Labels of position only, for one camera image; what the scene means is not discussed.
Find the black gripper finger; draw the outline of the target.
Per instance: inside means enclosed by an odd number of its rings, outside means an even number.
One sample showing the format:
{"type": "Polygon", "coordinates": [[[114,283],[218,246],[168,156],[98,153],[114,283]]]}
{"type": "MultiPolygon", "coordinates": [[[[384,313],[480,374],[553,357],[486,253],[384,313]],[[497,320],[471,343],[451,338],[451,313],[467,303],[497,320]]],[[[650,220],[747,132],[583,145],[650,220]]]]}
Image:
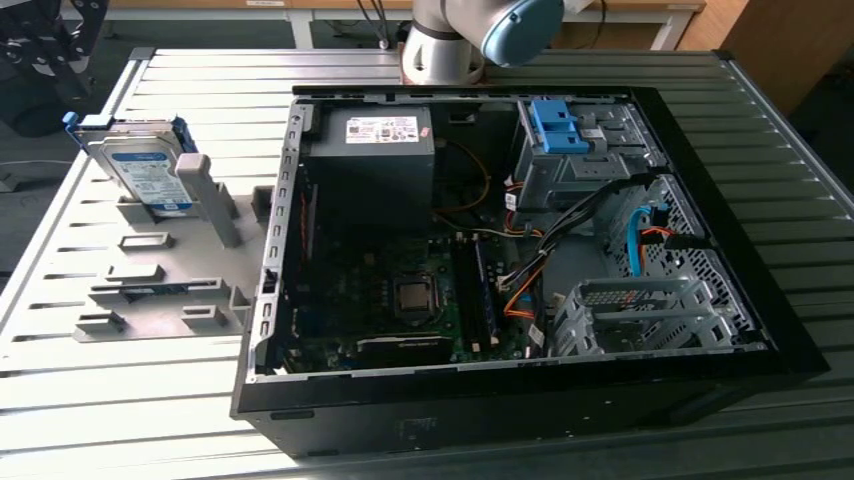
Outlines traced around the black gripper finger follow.
{"type": "Polygon", "coordinates": [[[68,66],[68,49],[39,34],[43,16],[36,1],[1,2],[1,58],[24,76],[44,80],[64,100],[72,100],[74,73],[68,66]]]}
{"type": "Polygon", "coordinates": [[[74,73],[74,96],[88,95],[90,81],[84,76],[90,57],[99,39],[102,26],[106,20],[108,0],[72,0],[71,5],[80,15],[80,23],[71,33],[68,66],[74,73]]]}

